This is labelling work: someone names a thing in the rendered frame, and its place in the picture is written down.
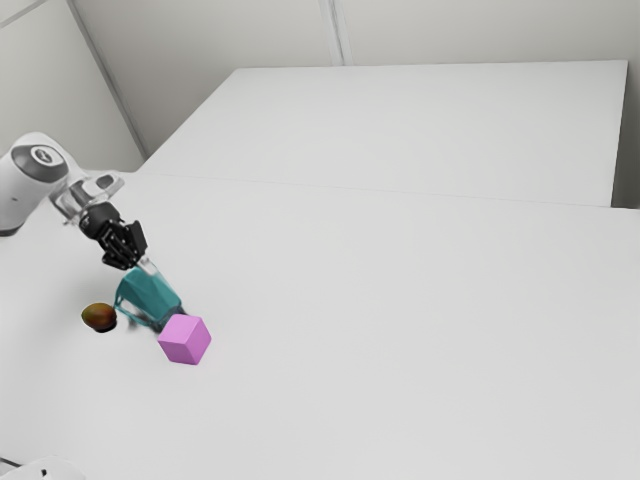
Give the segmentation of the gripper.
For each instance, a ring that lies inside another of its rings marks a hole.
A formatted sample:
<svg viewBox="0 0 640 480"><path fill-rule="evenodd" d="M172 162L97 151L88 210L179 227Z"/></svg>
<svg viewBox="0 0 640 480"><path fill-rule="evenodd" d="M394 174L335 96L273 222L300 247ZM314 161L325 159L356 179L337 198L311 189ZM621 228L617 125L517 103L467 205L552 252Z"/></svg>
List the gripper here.
<svg viewBox="0 0 640 480"><path fill-rule="evenodd" d="M146 253L148 244L140 222L125 224L110 202L89 206L80 218L79 229L104 247L102 262L105 265L123 271L138 267L149 276L159 274Z"/></svg>

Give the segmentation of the teal faceted mug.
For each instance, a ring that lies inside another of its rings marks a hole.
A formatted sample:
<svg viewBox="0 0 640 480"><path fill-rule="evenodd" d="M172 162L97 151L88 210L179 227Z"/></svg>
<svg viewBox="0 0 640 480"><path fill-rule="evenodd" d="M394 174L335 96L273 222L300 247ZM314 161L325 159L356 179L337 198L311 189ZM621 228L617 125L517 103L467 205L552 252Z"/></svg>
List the teal faceted mug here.
<svg viewBox="0 0 640 480"><path fill-rule="evenodd" d="M139 267L120 281L114 308L131 321L160 333L174 314L183 314L182 301L159 272L149 274Z"/></svg>

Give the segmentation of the red green mango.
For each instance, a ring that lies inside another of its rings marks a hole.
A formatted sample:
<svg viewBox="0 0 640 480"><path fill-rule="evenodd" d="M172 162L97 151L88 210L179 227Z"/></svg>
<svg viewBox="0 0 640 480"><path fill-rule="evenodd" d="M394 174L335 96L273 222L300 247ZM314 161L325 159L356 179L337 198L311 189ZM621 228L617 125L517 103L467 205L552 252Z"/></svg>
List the red green mango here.
<svg viewBox="0 0 640 480"><path fill-rule="evenodd" d="M110 304L98 302L86 306L81 312L86 326L98 333L106 333L117 326L117 314Z"/></svg>

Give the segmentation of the pink cube block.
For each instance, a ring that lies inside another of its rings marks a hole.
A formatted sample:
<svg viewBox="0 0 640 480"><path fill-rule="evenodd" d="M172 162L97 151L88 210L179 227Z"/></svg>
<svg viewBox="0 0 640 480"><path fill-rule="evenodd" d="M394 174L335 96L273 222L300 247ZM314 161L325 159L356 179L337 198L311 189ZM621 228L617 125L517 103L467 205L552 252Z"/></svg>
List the pink cube block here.
<svg viewBox="0 0 640 480"><path fill-rule="evenodd" d="M200 363L211 340L204 320L186 314L172 315L157 338L171 362L187 365Z"/></svg>

